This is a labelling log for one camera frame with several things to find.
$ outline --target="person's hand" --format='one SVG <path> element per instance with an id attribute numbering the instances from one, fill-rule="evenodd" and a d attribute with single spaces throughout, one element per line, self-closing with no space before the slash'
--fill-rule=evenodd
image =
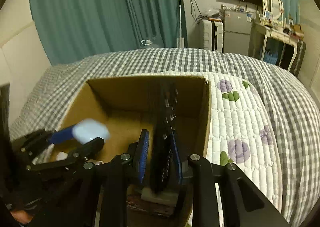
<path id="1" fill-rule="evenodd" d="M 29 215 L 26 211 L 20 210 L 20 211 L 12 211 L 10 212 L 15 218 L 16 221 L 22 224 L 28 224 L 32 220 L 32 216 Z"/>

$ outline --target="gray checkered blanket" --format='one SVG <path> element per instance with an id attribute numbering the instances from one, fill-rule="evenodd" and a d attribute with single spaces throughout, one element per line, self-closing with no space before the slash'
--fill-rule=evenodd
<path id="1" fill-rule="evenodd" d="M 298 226 L 320 195 L 320 114 L 305 87 L 288 71 L 251 57 L 201 49 L 142 49 L 87 57 L 48 69 L 10 128 L 16 139 L 56 128 L 72 97 L 90 78 L 135 73 L 217 72 L 247 79 L 269 113 L 283 173 L 282 214 Z"/>

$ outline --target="gray mini fridge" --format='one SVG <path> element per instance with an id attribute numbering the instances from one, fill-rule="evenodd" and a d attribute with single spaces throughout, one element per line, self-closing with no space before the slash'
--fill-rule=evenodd
<path id="1" fill-rule="evenodd" d="M 223 52 L 247 56 L 250 43 L 251 18 L 247 13 L 224 12 Z"/>

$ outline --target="table leg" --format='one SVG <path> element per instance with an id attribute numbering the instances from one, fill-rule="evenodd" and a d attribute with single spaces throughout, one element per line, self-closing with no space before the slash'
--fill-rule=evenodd
<path id="1" fill-rule="evenodd" d="M 288 67 L 288 71 L 289 71 L 289 72 L 290 72 L 290 68 L 291 68 L 291 66 L 292 66 L 292 63 L 293 63 L 294 59 L 296 58 L 297 52 L 298 52 L 298 46 L 297 46 L 297 44 L 295 44 L 293 56 L 292 56 L 292 59 L 291 59 L 291 61 L 290 61 L 289 67 Z"/>
<path id="2" fill-rule="evenodd" d="M 256 44 L 257 44 L 257 31 L 253 31 L 253 52 L 252 52 L 252 57 L 255 57 L 256 55 Z"/>
<path id="3" fill-rule="evenodd" d="M 263 48 L 262 48 L 262 55 L 261 55 L 261 60 L 263 61 L 263 58 L 264 58 L 264 52 L 266 51 L 266 44 L 267 44 L 267 32 L 264 36 L 264 42 L 263 42 Z"/>
<path id="4" fill-rule="evenodd" d="M 282 53 L 281 53 L 281 57 L 280 57 L 280 61 L 279 61 L 279 66 L 281 65 L 281 61 L 284 55 L 284 50 L 285 50 L 285 43 L 283 43 L 283 48 L 282 48 Z"/>

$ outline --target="cardboard box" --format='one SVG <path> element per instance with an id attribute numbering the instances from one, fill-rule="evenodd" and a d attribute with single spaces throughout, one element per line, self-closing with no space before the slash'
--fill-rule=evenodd
<path id="1" fill-rule="evenodd" d="M 144 183 L 148 184 L 153 127 L 162 84 L 175 83 L 178 90 L 176 131 L 179 141 L 189 154 L 206 155 L 210 117 L 211 86 L 201 76 L 128 76 L 87 81 L 65 115 L 61 128 L 86 118 L 95 119 L 108 127 L 111 138 L 105 143 L 97 160 L 105 163 L 127 151 L 130 143 L 139 139 L 142 129 L 149 130 L 150 142 Z M 56 145 L 59 151 L 69 152 L 79 144 L 75 140 Z M 185 198 L 181 213 L 164 219 L 128 210 L 128 226 L 185 226 L 192 208 L 192 186 Z"/>

